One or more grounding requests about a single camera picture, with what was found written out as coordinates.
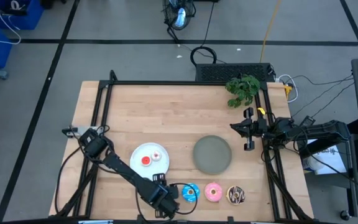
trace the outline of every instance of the pink donut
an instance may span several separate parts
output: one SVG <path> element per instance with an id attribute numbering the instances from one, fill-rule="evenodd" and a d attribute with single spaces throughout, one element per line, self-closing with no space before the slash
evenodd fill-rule
<path id="1" fill-rule="evenodd" d="M 218 202 L 222 198 L 222 187 L 217 183 L 210 183 L 205 186 L 204 193 L 210 202 Z"/>

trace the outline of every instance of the white plate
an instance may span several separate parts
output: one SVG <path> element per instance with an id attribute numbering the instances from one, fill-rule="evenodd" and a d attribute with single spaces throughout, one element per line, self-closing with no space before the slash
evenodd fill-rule
<path id="1" fill-rule="evenodd" d="M 153 161 L 149 166 L 142 165 L 142 158 L 144 156 L 152 156 L 152 154 L 158 151 L 161 153 L 161 159 L 159 161 Z M 169 168 L 169 156 L 167 150 L 164 149 L 161 145 L 148 142 L 141 144 L 135 149 L 129 160 L 129 167 L 137 172 L 141 177 L 148 178 L 153 180 L 154 174 L 166 174 Z"/>

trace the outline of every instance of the gray plate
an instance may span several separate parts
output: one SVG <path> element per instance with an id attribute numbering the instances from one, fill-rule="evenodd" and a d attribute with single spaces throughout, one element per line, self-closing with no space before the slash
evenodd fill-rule
<path id="1" fill-rule="evenodd" d="M 230 146 L 223 138 L 205 136 L 194 146 L 193 161 L 201 172 L 220 174 L 230 165 Z"/>

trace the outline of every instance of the yellow cable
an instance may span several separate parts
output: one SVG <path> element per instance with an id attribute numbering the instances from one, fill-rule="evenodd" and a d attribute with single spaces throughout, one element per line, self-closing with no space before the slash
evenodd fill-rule
<path id="1" fill-rule="evenodd" d="M 274 12 L 273 12 L 272 19 L 270 20 L 270 23 L 268 24 L 268 27 L 267 27 L 267 31 L 266 31 L 264 43 L 263 43 L 263 45 L 262 45 L 262 52 L 260 53 L 259 63 L 262 63 L 262 59 L 264 58 L 266 39 L 267 39 L 267 37 L 269 36 L 269 32 L 270 32 L 270 30 L 271 30 L 271 28 L 272 28 L 273 21 L 274 21 L 274 18 L 276 17 L 276 14 L 277 14 L 277 11 L 278 11 L 278 7 L 279 7 L 280 4 L 281 4 L 281 0 L 277 0 L 276 6 L 274 7 Z"/>

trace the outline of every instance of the donut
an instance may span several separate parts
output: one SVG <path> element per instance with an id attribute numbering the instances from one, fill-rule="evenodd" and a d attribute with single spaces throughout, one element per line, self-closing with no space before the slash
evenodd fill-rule
<path id="1" fill-rule="evenodd" d="M 227 190 L 227 199 L 233 205 L 239 205 L 246 200 L 246 193 L 238 186 L 232 186 Z"/>
<path id="2" fill-rule="evenodd" d="M 149 166 L 152 163 L 152 160 L 150 158 L 150 156 L 144 156 L 142 157 L 142 165 L 143 166 Z"/>
<path id="3" fill-rule="evenodd" d="M 210 202 L 218 202 L 222 198 L 222 187 L 217 183 L 207 184 L 204 194 Z"/>
<path id="4" fill-rule="evenodd" d="M 153 161 L 159 161 L 161 159 L 161 153 L 158 151 L 153 152 L 152 159 Z"/>
<path id="5" fill-rule="evenodd" d="M 200 189 L 197 187 L 197 185 L 193 183 L 189 183 L 188 185 L 192 186 L 196 190 L 196 193 L 193 192 L 193 189 L 191 187 L 185 185 L 185 187 L 181 191 L 181 194 L 187 202 L 192 203 L 196 201 L 196 196 L 197 198 L 200 197 Z"/>

